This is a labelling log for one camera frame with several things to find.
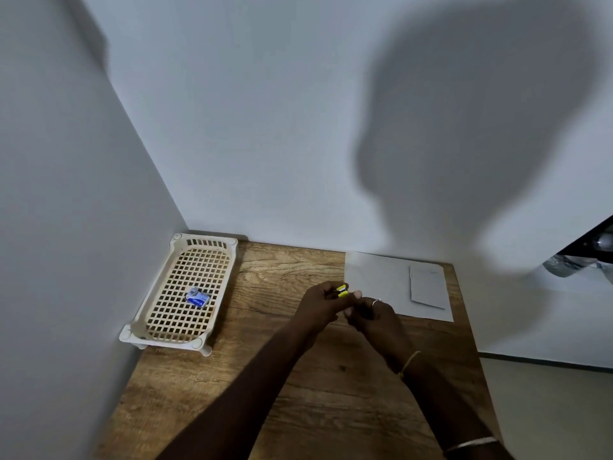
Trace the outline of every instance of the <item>plastic basket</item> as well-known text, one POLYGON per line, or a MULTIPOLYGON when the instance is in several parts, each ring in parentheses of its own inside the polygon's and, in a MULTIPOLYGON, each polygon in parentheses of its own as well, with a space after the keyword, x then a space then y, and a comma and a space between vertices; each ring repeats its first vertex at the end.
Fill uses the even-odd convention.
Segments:
POLYGON ((237 245, 238 240, 227 237, 175 234, 162 271, 119 340, 141 349, 157 345, 211 355, 206 340, 215 325, 237 245), (185 300, 192 287, 211 296, 200 309, 185 300))

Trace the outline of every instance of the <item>bangle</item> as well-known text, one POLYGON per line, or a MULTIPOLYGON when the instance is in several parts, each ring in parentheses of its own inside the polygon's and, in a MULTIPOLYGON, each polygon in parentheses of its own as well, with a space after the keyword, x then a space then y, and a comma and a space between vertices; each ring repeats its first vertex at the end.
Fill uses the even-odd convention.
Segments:
POLYGON ((421 353, 421 350, 416 350, 415 352, 413 352, 413 354, 409 357, 409 360, 407 360, 405 365, 402 367, 402 370, 400 370, 400 372, 398 373, 398 378, 402 380, 404 379, 406 368, 409 366, 411 360, 413 360, 413 358, 415 358, 415 355, 417 355, 418 353, 421 353))
POLYGON ((443 451, 443 455, 447 456, 449 452, 463 449, 465 447, 476 447, 478 445, 489 444, 492 442, 498 442, 498 439, 492 436, 479 437, 479 439, 473 439, 472 441, 462 442, 461 444, 455 445, 453 447, 449 447, 447 450, 443 451))

